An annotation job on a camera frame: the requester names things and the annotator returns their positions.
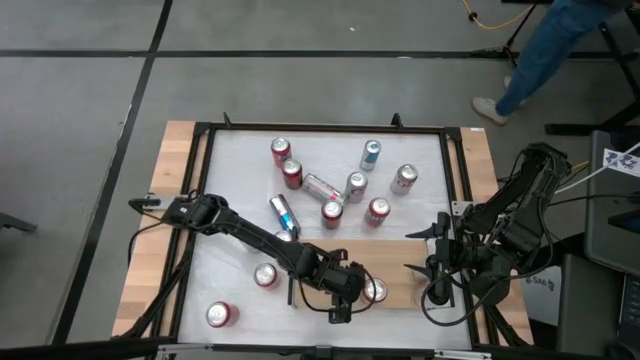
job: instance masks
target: black metal frame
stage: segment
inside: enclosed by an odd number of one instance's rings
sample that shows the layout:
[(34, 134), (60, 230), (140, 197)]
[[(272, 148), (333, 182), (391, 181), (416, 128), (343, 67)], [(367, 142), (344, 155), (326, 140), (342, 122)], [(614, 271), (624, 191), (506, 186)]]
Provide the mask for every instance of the black metal frame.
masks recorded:
[[(511, 37), (507, 40), (507, 42), (501, 48), (492, 48), (492, 49), (482, 49), (474, 52), (476, 57), (484, 57), (484, 58), (493, 58), (493, 59), (508, 59), (513, 67), (516, 67), (518, 64), (516, 62), (517, 53), (511, 51), (511, 46), (515, 41), (516, 37), (522, 30), (524, 24), (529, 20), (529, 16), (536, 7), (543, 3), (541, 0), (534, 0), (531, 8), (524, 16), (516, 30), (513, 32)], [(629, 9), (625, 10), (629, 21), (633, 25), (636, 32), (640, 34), (640, 23), (634, 19), (634, 15)], [(609, 54), (603, 53), (578, 53), (572, 52), (569, 58), (581, 58), (581, 59), (601, 59), (601, 58), (612, 58), (620, 67), (620, 70), (624, 74), (629, 87), (631, 88), (631, 92), (633, 93), (634, 101), (625, 107), (624, 109), (617, 112), (615, 115), (605, 120), (604, 122), (597, 125), (587, 125), (587, 124), (545, 124), (544, 130), (548, 135), (561, 135), (561, 136), (589, 136), (595, 130), (603, 130), (603, 131), (611, 131), (615, 129), (619, 129), (625, 126), (628, 122), (636, 118), (640, 115), (640, 86), (636, 81), (631, 69), (628, 66), (628, 62), (632, 60), (638, 59), (638, 53), (632, 52), (629, 54), (623, 54), (616, 42), (615, 38), (611, 34), (611, 30), (607, 26), (605, 22), (602, 22), (598, 25), (598, 30), (604, 41), (609, 48)]]
[[(189, 192), (189, 184), (191, 183), (193, 168), (196, 161), (196, 153), (198, 144), (200, 142), (201, 136), (208, 132), (207, 135), (207, 144), (204, 152), (203, 166), (202, 171), (200, 173), (199, 184), (197, 187), (198, 194), (201, 194), (204, 191), (205, 185), (207, 183), (207, 175), (209, 171), (209, 164), (211, 162), (211, 158), (213, 157), (213, 142), (215, 139), (215, 134), (217, 130), (234, 130), (234, 131), (301, 131), (301, 132), (334, 132), (334, 133), (371, 133), (371, 134), (424, 134), (424, 135), (437, 135), (440, 140), (440, 148), (442, 153), (442, 161), (443, 161), (443, 170), (445, 173), (446, 185), (447, 185), (447, 194), (452, 200), (460, 200), (456, 195), (454, 180), (453, 180), (453, 169), (450, 159), (448, 140), (452, 140), (455, 144), (456, 148), (456, 158), (457, 165), (461, 174), (461, 183), (463, 185), (463, 198), (470, 199), (471, 198), (471, 185), (469, 183), (469, 177), (466, 167), (466, 162), (464, 158), (462, 137), (460, 134), (459, 128), (442, 128), (442, 127), (405, 127), (402, 124), (402, 120), (399, 114), (394, 114), (391, 120), (390, 125), (379, 126), (379, 125), (306, 125), (306, 124), (274, 124), (274, 123), (232, 123), (229, 116), (224, 113), (224, 122), (220, 123), (197, 123), (196, 128), (194, 130), (194, 135), (192, 137), (192, 144), (189, 152), (188, 162), (186, 165), (186, 171), (182, 183), (181, 192), (188, 193)], [(163, 283), (166, 281), (166, 277), (168, 277), (168, 273), (170, 273), (170, 269), (173, 268), (173, 264), (176, 262), (177, 254), (177, 244), (180, 238), (180, 231), (174, 230), (171, 236), (170, 249), (173, 249), (171, 252), (172, 257), (167, 255), (164, 266), (163, 273)], [(189, 233), (189, 237), (187, 239), (187, 246), (185, 248), (184, 256), (192, 256), (193, 248), (195, 245), (195, 234)], [(184, 278), (180, 281), (178, 285), (178, 290), (176, 294), (175, 307), (173, 310), (173, 317), (171, 320), (171, 326), (169, 329), (169, 336), (171, 338), (177, 339), (182, 309), (184, 306), (185, 296), (186, 296), (186, 288), (187, 282), (189, 279), (189, 273), (185, 273)], [(473, 298), (468, 290), (464, 291), (464, 307), (465, 311), (469, 311), (471, 307), (473, 307)], [(152, 336), (157, 336), (159, 334), (159, 329), (161, 326), (162, 313), (159, 312), (158, 317), (153, 322)], [(475, 318), (475, 315), (472, 316), (468, 321), (468, 330), (469, 336), (472, 346), (479, 344), (479, 334), (478, 334), (478, 325)], [(495, 327), (488, 328), (489, 333), (495, 331)], [(251, 351), (251, 352), (268, 352), (268, 353), (300, 353), (300, 354), (312, 354), (319, 357), (326, 357), (327, 355), (335, 355), (337, 353), (366, 353), (372, 355), (394, 355), (394, 356), (425, 356), (425, 354), (429, 354), (432, 350), (424, 349), (424, 350), (416, 350), (416, 349), (377, 349), (377, 348), (340, 348), (340, 347), (318, 347), (318, 346), (267, 346), (267, 345), (233, 345), (233, 344), (214, 344), (212, 349), (219, 351)]]

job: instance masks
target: computer monitor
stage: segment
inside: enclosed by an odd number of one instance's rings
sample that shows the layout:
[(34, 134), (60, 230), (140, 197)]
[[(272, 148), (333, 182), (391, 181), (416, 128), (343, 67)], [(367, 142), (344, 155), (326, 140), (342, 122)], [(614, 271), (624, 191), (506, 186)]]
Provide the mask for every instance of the computer monitor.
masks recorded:
[(640, 209), (609, 217), (609, 225), (640, 234)]

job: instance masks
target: white label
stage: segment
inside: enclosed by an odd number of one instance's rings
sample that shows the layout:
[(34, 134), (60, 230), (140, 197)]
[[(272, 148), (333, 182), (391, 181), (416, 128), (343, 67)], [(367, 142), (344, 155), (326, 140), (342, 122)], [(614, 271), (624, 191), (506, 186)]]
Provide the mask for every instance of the white label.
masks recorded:
[[(604, 149), (604, 156), (602, 157), (602, 165), (606, 166), (617, 157), (621, 156), (621, 152)], [(640, 158), (633, 155), (625, 155), (615, 164), (609, 166), (609, 169), (618, 170), (625, 174), (629, 174), (635, 177), (640, 177)]]

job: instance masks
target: jeans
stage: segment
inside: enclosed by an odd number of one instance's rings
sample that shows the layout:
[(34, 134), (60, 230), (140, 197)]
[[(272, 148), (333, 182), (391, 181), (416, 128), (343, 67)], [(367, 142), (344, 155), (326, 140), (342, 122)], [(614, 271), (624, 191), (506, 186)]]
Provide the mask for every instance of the jeans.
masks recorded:
[(507, 92), (496, 104), (497, 113), (514, 112), (558, 71), (580, 36), (620, 10), (595, 2), (555, 0), (520, 53)]

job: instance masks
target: can lid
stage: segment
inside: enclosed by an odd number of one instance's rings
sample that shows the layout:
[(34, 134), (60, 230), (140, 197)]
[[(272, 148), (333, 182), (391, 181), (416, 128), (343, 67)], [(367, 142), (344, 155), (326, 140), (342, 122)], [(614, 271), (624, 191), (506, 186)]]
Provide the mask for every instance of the can lid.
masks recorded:
[(411, 164), (405, 164), (400, 166), (398, 169), (398, 174), (406, 180), (413, 180), (418, 177), (418, 169)]
[(287, 159), (282, 164), (282, 171), (285, 174), (293, 175), (300, 171), (302, 168), (302, 164), (296, 159)]
[(253, 272), (253, 279), (256, 284), (260, 286), (269, 286), (276, 281), (278, 273), (275, 266), (269, 263), (263, 263), (256, 266), (256, 270)]
[(322, 215), (330, 218), (339, 217), (342, 215), (342, 205), (337, 201), (327, 201), (322, 205)]
[(375, 198), (371, 200), (371, 204), (369, 206), (371, 207), (371, 210), (380, 215), (387, 214), (391, 211), (391, 205), (389, 205), (389, 202), (383, 198)]
[[(376, 298), (373, 299), (373, 289), (375, 287), (376, 290)], [(380, 302), (382, 300), (384, 300), (387, 297), (387, 284), (384, 283), (384, 281), (378, 279), (378, 278), (373, 278), (373, 281), (371, 281), (371, 279), (367, 279), (367, 281), (364, 283), (364, 295), (367, 299), (369, 300), (374, 300), (374, 302)]]
[(229, 305), (223, 301), (218, 301), (207, 309), (207, 322), (213, 327), (222, 327), (228, 321), (231, 315)]
[(357, 187), (365, 186), (369, 182), (367, 180), (367, 177), (363, 173), (358, 171), (351, 173), (351, 175), (349, 176), (349, 181), (351, 182), (351, 185)]
[(276, 138), (271, 142), (271, 150), (284, 151), (289, 147), (289, 140), (285, 138)]
[(380, 144), (380, 141), (378, 140), (369, 140), (367, 141), (367, 143), (364, 145), (365, 148), (367, 149), (368, 152), (370, 153), (379, 153), (380, 149), (382, 148), (382, 145)]
[(282, 241), (291, 242), (293, 241), (293, 236), (287, 230), (278, 230), (273, 235), (280, 238)]

